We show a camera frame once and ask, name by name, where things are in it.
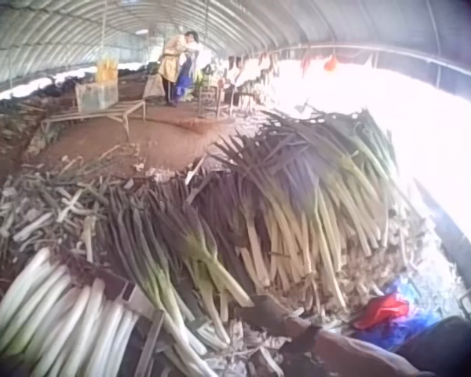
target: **pile of scallions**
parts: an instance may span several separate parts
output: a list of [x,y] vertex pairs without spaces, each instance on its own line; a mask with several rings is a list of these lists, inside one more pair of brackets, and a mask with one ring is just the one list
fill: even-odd
[[392,143],[367,112],[271,115],[255,137],[217,146],[223,171],[110,195],[108,249],[166,312],[167,356],[187,375],[215,375],[206,346],[229,346],[228,302],[252,306],[248,293],[301,285],[310,309],[321,310],[321,291],[346,309],[337,274],[349,252],[385,252],[389,217],[415,212]]
[[41,249],[0,302],[0,358],[31,376],[117,376],[138,315],[103,293],[98,279],[75,287]]
[[229,173],[208,174],[193,204],[241,257],[257,291],[302,284],[319,311],[321,277],[345,309],[337,274],[349,251],[383,253],[389,218],[420,216],[408,195],[413,183],[403,181],[392,142],[367,111],[269,117],[255,137],[218,143],[223,156],[215,158]]
[[[206,346],[215,351],[229,347],[223,325],[229,298],[241,306],[253,303],[217,258],[217,245],[197,211],[161,193],[166,190],[142,196],[111,192],[108,247],[123,272],[164,311],[164,328],[174,339],[168,358],[186,375],[215,376],[202,356]],[[202,320],[204,313],[211,321]],[[199,324],[192,326],[196,320]]]

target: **person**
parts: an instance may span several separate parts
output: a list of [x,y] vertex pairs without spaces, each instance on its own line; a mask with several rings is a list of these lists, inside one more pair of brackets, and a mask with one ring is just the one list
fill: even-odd
[[239,314],[247,323],[265,328],[270,335],[291,338],[281,353],[314,353],[331,372],[342,377],[471,375],[463,374],[471,368],[471,323],[460,317],[442,320],[410,339],[408,347],[404,343],[401,348],[406,359],[370,343],[323,330],[300,317],[292,317],[270,296],[254,297],[254,304],[252,308],[239,309]]
[[235,106],[239,106],[239,93],[236,89],[236,80],[241,74],[243,68],[243,59],[241,57],[229,57],[228,58],[228,70],[225,73],[225,98],[226,104],[231,104],[232,93],[234,94],[233,103]]
[[187,50],[188,44],[199,43],[199,35],[196,31],[187,31],[184,35],[177,35],[164,46],[162,60],[159,66],[159,74],[162,77],[166,103],[174,106],[176,93],[175,83],[180,74],[180,56]]
[[180,73],[178,75],[178,80],[174,86],[174,96],[171,99],[171,102],[177,104],[180,99],[187,93],[187,89],[192,86],[193,76],[194,76],[194,63],[193,60],[197,51],[187,48],[184,53],[185,61],[181,65]]

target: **metal pole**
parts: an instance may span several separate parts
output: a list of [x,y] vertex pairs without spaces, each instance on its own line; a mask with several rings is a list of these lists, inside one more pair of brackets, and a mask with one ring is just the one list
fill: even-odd
[[107,26],[107,9],[108,9],[108,0],[104,0],[104,11],[103,11],[103,22],[101,23],[101,57],[103,56],[104,50],[104,29]]
[[404,49],[400,47],[390,47],[383,45],[369,45],[361,43],[347,43],[347,42],[325,42],[325,43],[313,43],[307,45],[296,45],[291,47],[283,47],[280,49],[275,49],[271,53],[280,53],[282,51],[292,50],[292,49],[365,49],[367,51],[378,51],[383,53],[395,53],[398,55],[403,55],[405,57],[413,57],[415,59],[420,59],[427,61],[428,63],[438,64],[441,67],[446,67],[453,69],[454,71],[460,72],[464,75],[471,77],[471,68],[466,68],[460,64],[455,63],[452,60],[438,57],[437,55],[430,53],[422,53],[420,51],[415,51],[412,49]]

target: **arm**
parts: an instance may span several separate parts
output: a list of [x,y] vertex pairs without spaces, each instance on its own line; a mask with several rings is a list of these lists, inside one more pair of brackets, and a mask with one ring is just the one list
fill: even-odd
[[266,328],[270,335],[286,336],[292,342],[282,352],[313,352],[332,371],[342,377],[415,377],[419,370],[404,358],[360,340],[351,339],[329,331],[306,331],[311,323],[299,317],[290,317],[270,296],[253,297],[255,307],[239,312],[249,324]]
[[[300,341],[310,323],[299,318],[285,320],[288,336]],[[342,377],[411,377],[418,370],[408,361],[380,347],[329,331],[319,330],[313,352]]]

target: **blue tarp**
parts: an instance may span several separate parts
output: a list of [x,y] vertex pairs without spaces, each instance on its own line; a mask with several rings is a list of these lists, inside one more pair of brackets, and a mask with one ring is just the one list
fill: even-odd
[[413,335],[441,320],[437,313],[418,307],[419,294],[409,281],[398,279],[385,289],[384,293],[388,295],[394,292],[402,300],[409,302],[410,312],[408,315],[377,324],[364,331],[358,331],[354,338],[375,344],[384,350],[394,350]]

